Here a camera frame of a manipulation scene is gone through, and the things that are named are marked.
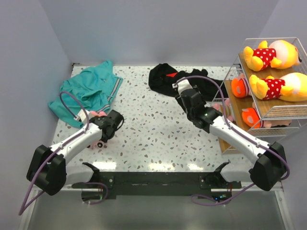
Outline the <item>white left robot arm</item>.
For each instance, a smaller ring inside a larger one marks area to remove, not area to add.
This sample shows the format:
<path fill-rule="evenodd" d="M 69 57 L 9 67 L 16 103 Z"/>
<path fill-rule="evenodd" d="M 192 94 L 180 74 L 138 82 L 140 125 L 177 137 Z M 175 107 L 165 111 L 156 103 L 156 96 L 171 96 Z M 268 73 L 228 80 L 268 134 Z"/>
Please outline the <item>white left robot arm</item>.
<path fill-rule="evenodd" d="M 50 147 L 36 148 L 26 178 L 48 195 L 53 196 L 64 186 L 85 184 L 94 188 L 100 184 L 99 169 L 90 163 L 80 167 L 67 164 L 84 149 L 98 143 L 106 143 L 124 123 L 122 114 L 111 110 L 103 112 L 80 111 L 76 116 L 83 127 L 65 140 Z"/>

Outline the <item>pink pig plush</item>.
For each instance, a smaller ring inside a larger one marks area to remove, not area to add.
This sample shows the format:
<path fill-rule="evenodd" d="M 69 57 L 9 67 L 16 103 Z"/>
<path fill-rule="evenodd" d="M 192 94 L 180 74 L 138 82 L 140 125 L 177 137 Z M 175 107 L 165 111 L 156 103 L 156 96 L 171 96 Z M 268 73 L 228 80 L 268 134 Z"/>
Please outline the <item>pink pig plush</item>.
<path fill-rule="evenodd" d="M 231 108 L 231 104 L 230 104 L 230 99 L 227 98 L 224 100 L 224 103 L 220 102 L 220 103 L 215 103 L 212 105 L 212 107 L 218 111 L 220 111 L 221 113 L 223 113 L 225 111 L 226 117 L 228 120 L 230 120 L 231 122 L 235 121 L 235 117 Z"/>
<path fill-rule="evenodd" d="M 94 116 L 99 116 L 99 117 L 102 117 L 102 116 L 106 116 L 106 113 L 104 111 L 101 111 L 101 112 L 95 112 L 95 111 L 90 111 L 90 115 L 92 117 Z M 88 148 L 94 150 L 94 149 L 101 149 L 103 147 L 103 142 L 102 141 L 96 141 L 96 142 L 93 142 L 91 145 L 88 146 Z"/>

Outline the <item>black-haired doll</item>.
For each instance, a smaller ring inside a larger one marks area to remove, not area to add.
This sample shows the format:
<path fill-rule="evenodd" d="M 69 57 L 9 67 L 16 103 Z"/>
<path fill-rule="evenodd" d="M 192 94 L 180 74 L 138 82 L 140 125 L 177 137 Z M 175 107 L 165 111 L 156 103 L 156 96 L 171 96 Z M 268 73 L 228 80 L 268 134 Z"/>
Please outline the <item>black-haired doll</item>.
<path fill-rule="evenodd" d="M 237 98 L 245 98 L 247 96 L 251 96 L 251 90 L 249 89 L 248 81 L 244 73 L 241 73 L 231 81 L 231 89 L 232 93 Z"/>
<path fill-rule="evenodd" d="M 256 105 L 253 102 L 252 107 L 242 109 L 242 119 L 250 128 L 274 128 L 287 127 L 292 123 L 292 120 L 263 120 L 256 110 Z"/>

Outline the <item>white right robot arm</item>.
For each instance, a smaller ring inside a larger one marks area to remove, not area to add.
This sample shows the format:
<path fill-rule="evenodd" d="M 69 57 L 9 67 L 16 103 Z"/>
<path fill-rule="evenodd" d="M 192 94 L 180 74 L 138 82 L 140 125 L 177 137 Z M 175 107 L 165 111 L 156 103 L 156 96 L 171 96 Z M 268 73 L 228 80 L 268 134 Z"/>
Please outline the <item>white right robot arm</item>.
<path fill-rule="evenodd" d="M 218 110 L 206 107 L 202 95 L 194 88 L 179 90 L 176 100 L 195 127 L 226 141 L 252 164 L 249 168 L 224 166 L 213 177 L 217 187 L 225 188 L 230 182 L 240 181 L 242 170 L 246 170 L 252 183 L 264 191 L 270 191 L 278 181 L 289 176 L 290 169 L 281 144 L 270 144 L 254 137 L 231 123 Z"/>

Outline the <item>yellow polka-dot plush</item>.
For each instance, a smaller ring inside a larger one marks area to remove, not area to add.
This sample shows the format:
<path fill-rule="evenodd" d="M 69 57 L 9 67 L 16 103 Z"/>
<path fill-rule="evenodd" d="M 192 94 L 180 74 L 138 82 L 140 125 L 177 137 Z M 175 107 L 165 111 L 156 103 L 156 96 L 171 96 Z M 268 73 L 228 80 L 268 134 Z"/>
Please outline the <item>yellow polka-dot plush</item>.
<path fill-rule="evenodd" d="M 264 40 L 255 49 L 247 46 L 243 55 L 248 68 L 256 72 L 268 67 L 287 69 L 302 63 L 297 47 L 285 40 L 277 40 L 271 44 Z"/>
<path fill-rule="evenodd" d="M 280 99 L 288 102 L 307 100 L 307 76 L 303 73 L 292 72 L 279 79 L 268 76 L 260 79 L 251 75 L 249 85 L 253 94 L 260 100 Z"/>

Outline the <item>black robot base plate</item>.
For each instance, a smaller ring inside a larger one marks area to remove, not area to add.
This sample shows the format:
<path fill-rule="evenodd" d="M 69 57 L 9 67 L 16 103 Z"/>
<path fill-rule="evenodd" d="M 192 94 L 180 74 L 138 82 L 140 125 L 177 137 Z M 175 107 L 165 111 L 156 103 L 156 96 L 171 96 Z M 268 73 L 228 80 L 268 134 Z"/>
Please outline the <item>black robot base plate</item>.
<path fill-rule="evenodd" d="M 73 189 L 82 189 L 82 199 L 97 200 L 118 196 L 191 196 L 211 195 L 212 189 L 241 188 L 240 182 L 226 182 L 216 172 L 100 172 L 95 173 L 90 184 L 75 183 Z"/>

